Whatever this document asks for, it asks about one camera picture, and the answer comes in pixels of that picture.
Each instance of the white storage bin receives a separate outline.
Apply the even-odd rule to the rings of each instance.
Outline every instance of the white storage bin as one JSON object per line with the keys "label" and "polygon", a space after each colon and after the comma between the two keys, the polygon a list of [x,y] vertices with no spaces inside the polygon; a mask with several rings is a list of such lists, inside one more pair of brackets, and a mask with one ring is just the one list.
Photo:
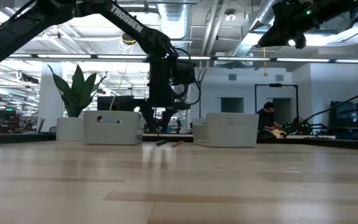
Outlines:
{"label": "white storage bin", "polygon": [[142,142],[144,119],[130,111],[85,111],[85,144],[135,145]]}
{"label": "white storage bin", "polygon": [[193,125],[195,144],[208,147],[256,147],[258,114],[209,113]]}

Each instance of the person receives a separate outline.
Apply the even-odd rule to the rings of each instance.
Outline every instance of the person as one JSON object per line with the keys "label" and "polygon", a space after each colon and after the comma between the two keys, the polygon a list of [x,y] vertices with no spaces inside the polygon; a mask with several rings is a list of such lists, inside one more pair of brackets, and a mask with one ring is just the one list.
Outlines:
{"label": "person", "polygon": [[273,131],[274,129],[282,130],[283,126],[279,125],[274,118],[274,104],[267,102],[264,107],[258,111],[259,122],[258,130],[268,129]]}

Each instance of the black frame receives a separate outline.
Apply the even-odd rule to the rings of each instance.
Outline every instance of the black frame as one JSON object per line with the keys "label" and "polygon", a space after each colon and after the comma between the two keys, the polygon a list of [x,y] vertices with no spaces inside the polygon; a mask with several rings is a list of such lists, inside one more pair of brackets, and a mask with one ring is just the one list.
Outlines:
{"label": "black frame", "polygon": [[257,87],[258,86],[269,86],[270,88],[281,88],[283,86],[293,86],[295,87],[295,94],[296,94],[296,117],[299,117],[299,96],[298,96],[298,85],[287,85],[287,84],[255,84],[254,91],[255,91],[255,113],[258,113],[258,99],[257,99]]}

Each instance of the white planter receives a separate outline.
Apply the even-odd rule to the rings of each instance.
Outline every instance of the white planter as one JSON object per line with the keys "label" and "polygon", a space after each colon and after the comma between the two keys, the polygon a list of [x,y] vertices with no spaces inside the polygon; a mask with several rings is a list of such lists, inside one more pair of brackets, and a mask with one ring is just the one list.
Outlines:
{"label": "white planter", "polygon": [[84,141],[83,118],[58,118],[56,126],[57,141]]}

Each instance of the wooden table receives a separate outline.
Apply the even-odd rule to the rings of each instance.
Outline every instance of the wooden table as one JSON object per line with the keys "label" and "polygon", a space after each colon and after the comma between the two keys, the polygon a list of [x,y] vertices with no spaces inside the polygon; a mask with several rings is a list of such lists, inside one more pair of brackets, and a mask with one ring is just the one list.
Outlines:
{"label": "wooden table", "polygon": [[358,150],[1,144],[0,223],[358,224]]}

